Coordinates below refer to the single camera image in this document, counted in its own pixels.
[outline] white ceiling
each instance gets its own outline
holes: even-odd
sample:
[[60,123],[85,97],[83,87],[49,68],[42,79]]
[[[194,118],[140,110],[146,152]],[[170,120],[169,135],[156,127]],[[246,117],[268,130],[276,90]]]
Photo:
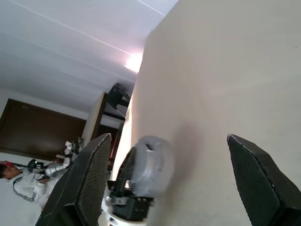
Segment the white ceiling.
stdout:
[[1,0],[0,88],[87,112],[177,0]]

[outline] dark brown door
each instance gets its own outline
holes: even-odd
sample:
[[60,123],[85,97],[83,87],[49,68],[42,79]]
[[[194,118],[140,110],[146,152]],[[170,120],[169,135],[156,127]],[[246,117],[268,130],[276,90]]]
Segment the dark brown door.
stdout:
[[0,152],[52,160],[81,137],[85,120],[15,100],[0,119]]

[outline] person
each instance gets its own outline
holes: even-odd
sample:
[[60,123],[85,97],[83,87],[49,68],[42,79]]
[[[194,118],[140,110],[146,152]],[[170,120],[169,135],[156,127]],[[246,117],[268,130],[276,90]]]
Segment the person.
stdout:
[[17,196],[37,203],[42,209],[61,176],[49,179],[38,174],[36,170],[29,172],[27,168],[18,169],[8,161],[0,161],[0,178],[5,178],[12,185]]

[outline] ceiling light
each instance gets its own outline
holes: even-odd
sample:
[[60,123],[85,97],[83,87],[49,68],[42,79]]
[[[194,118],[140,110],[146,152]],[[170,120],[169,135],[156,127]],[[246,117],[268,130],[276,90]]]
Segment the ceiling light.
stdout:
[[127,69],[138,73],[142,62],[142,53],[132,54],[127,60],[127,64],[124,65]]

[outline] wooden door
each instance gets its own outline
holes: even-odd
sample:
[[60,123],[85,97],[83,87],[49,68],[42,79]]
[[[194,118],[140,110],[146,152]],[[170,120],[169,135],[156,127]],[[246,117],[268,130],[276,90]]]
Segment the wooden door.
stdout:
[[8,100],[0,119],[0,151],[52,160],[66,141],[82,135],[86,121],[15,100]]

